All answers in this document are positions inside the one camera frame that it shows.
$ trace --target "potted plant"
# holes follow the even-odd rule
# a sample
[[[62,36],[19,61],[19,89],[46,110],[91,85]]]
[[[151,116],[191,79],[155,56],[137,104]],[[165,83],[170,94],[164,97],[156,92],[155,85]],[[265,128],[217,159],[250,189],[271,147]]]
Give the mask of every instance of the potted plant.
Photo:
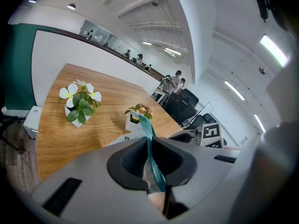
[[[142,114],[145,117],[147,117],[149,120],[153,119],[153,113],[149,113],[149,109],[142,107],[140,104],[137,104],[135,107],[130,107],[125,112],[125,114],[128,114],[127,120],[126,120],[126,130],[127,131],[133,131],[136,127],[136,125],[139,123],[138,114]]]
[[[95,113],[96,108],[100,107],[101,93],[95,92],[93,86],[84,81],[73,82],[68,87],[60,89],[59,96],[67,99],[64,106],[66,120],[75,127],[80,128]]]

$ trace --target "dark green wall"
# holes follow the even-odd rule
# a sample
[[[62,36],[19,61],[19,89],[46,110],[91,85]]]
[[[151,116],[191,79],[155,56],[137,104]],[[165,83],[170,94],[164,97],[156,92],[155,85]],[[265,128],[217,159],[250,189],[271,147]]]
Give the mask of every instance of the dark green wall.
[[[18,24],[10,26],[7,48],[0,66],[1,84],[4,88],[5,106],[8,110],[29,110],[36,101],[32,88],[31,55],[38,25]]]

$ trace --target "teal ribbon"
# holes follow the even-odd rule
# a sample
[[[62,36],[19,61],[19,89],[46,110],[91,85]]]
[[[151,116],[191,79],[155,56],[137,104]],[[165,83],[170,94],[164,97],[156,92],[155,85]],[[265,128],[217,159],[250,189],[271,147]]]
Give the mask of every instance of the teal ribbon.
[[[153,151],[152,151],[152,138],[156,137],[155,130],[153,128],[153,125],[151,124],[150,120],[143,116],[138,115],[138,118],[140,119],[140,124],[144,128],[144,131],[146,133],[146,136],[148,137],[148,158],[150,160],[150,167],[154,174],[155,181],[157,185],[159,186],[161,192],[165,192],[166,189],[166,180],[162,172],[160,171],[158,165],[156,164],[154,158],[153,158]]]

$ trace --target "white flower pot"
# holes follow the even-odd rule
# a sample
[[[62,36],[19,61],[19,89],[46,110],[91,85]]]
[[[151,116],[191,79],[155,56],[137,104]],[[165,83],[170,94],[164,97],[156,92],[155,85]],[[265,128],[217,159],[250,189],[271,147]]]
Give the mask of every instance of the white flower pot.
[[[69,113],[71,113],[71,111],[67,108],[66,105],[64,106],[64,110],[65,110],[65,115],[66,115],[66,116],[68,116]],[[85,115],[85,118],[86,118],[86,122],[87,122],[87,121],[89,120],[90,116],[86,116],[86,115]],[[74,126],[76,126],[77,128],[80,128],[80,127],[83,125],[83,124],[81,124],[81,123],[79,122],[78,119],[76,119],[75,121],[73,121],[72,124],[73,124]]]
[[[131,113],[127,114],[126,130],[132,132],[136,128],[137,124],[131,122]]]

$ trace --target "table top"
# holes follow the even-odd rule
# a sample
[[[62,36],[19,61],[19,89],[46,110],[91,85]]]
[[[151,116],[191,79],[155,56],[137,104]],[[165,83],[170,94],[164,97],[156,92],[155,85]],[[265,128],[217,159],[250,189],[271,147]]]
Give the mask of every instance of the table top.
[[[165,92],[162,89],[160,89],[159,87],[156,88],[155,92],[160,94],[160,95],[165,95]]]
[[[102,95],[101,107],[80,128],[67,122],[66,99],[59,100],[60,89],[76,79],[91,83]],[[80,154],[105,147],[120,135],[129,133],[125,130],[124,112],[138,103],[154,108],[152,125],[157,136],[168,138],[182,130],[142,87],[66,64],[48,93],[39,122],[37,163],[41,180]]]

